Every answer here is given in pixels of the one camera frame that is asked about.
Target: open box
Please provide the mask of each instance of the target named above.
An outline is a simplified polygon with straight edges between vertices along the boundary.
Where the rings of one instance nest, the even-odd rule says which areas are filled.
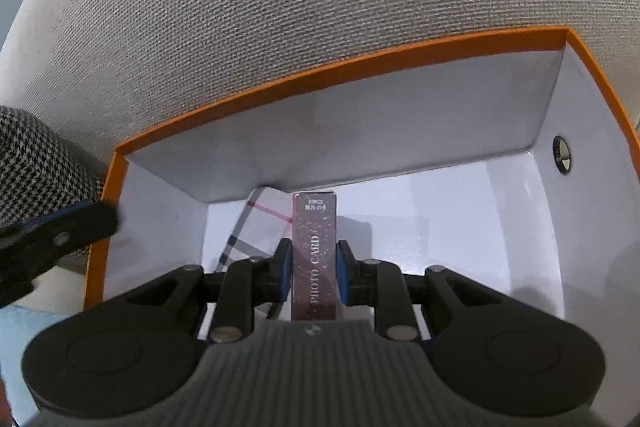
[[[117,147],[103,198],[123,226],[92,248],[85,305],[183,264],[212,271],[255,187],[331,187],[356,257],[443,264],[589,331],[607,359],[593,408],[624,425],[640,404],[639,172],[633,127],[569,28],[352,58]]]

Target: plaid card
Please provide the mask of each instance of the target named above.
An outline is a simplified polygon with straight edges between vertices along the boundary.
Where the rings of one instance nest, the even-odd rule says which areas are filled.
[[[220,254],[216,272],[248,257],[271,257],[283,237],[291,238],[293,195],[271,187],[256,188]]]

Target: houndstooth pillow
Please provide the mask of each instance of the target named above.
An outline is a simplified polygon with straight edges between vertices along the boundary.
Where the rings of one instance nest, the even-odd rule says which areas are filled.
[[[80,201],[97,201],[102,181],[30,113],[0,105],[0,224],[14,225]],[[81,270],[88,249],[60,266]]]

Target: light blue cloth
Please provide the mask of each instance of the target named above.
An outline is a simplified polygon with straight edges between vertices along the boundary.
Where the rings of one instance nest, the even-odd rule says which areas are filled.
[[[65,315],[20,306],[7,306],[0,310],[0,373],[14,418],[20,425],[26,425],[38,412],[22,379],[22,354],[33,337],[63,319],[66,319]]]

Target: plaid pattern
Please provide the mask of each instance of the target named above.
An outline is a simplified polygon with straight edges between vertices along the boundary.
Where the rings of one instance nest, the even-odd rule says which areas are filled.
[[[270,257],[283,237],[291,237],[293,196],[270,187],[256,188],[229,235],[216,272],[248,257]]]
[[[0,106],[0,224],[14,225],[80,201],[97,201],[102,181],[30,113]],[[87,249],[60,265],[79,269]]]

